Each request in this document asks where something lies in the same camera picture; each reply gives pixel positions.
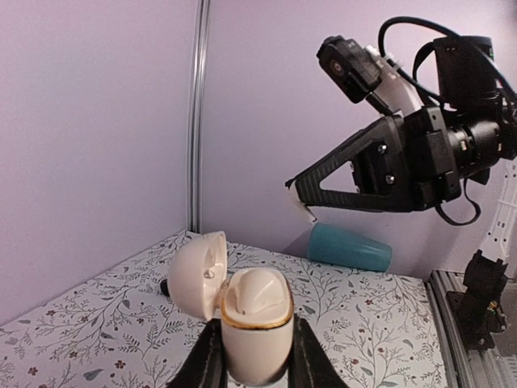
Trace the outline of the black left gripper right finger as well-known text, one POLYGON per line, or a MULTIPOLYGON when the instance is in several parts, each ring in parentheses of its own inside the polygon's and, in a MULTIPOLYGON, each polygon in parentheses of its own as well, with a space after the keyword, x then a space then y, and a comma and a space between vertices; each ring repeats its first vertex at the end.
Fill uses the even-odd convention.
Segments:
POLYGON ((292 350, 288 359, 289 387, 343 387, 318 338, 305 318, 294 316, 292 350))

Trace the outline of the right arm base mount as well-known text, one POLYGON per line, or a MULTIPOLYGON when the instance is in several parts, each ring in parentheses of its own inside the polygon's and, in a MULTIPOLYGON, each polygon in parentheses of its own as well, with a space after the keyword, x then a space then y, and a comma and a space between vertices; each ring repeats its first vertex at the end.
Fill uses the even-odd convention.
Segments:
POLYGON ((462 344, 467 350, 485 351, 495 348, 493 335, 507 329, 501 304, 508 282, 507 264, 501 259, 486 258, 477 250, 464 273, 464 292, 448 291, 446 298, 452 309, 462 344))

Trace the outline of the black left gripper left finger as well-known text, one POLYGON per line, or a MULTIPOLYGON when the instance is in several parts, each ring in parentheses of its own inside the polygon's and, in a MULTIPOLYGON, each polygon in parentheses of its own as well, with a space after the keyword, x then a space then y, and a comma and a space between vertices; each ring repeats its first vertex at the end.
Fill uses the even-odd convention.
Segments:
POLYGON ((225 352, 221 322, 210 321, 200 332, 183 365, 169 382, 170 388, 224 387, 225 352))

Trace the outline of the cream earbud with stem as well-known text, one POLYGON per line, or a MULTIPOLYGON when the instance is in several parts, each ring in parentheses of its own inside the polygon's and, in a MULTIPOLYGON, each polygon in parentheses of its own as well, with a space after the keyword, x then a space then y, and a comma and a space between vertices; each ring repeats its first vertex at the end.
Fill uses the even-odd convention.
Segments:
POLYGON ((289 187, 288 194, 295 207, 304 215, 307 221, 311 224, 314 224, 317 221, 317 218, 314 215, 314 213, 309 209, 309 207, 300 200, 298 193, 296 191, 296 187, 289 187))

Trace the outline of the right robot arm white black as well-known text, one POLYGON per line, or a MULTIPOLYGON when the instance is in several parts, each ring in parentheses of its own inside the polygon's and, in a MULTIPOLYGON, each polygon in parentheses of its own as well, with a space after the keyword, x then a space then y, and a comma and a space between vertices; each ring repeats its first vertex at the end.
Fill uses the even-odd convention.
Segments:
POLYGON ((353 102, 379 118, 286 183, 298 205, 410 213, 438 208, 486 183, 500 159, 516 156, 515 107, 490 73, 484 36, 438 38, 443 106, 424 107, 394 64, 373 47, 332 36, 317 52, 323 70, 353 102))

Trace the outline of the cream earbud charging case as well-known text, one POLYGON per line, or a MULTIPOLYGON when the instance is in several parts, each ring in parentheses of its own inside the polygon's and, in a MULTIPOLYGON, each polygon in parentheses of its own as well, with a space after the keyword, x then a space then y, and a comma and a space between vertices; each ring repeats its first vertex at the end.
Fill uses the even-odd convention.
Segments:
POLYGON ((225 233, 203 234, 181 247, 170 262, 172 302, 191 317, 221 316, 230 376, 247 386, 278 381, 292 348, 294 301, 286 277, 274 268, 228 274, 225 233))

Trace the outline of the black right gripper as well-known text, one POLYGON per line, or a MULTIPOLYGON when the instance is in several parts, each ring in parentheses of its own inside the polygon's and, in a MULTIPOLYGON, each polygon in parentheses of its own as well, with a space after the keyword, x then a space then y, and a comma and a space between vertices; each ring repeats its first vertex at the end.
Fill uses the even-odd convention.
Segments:
POLYGON ((354 133, 285 183, 305 207, 410 213, 455 200, 460 177, 438 107, 385 116, 354 133), (358 192, 321 187, 346 163, 358 192))

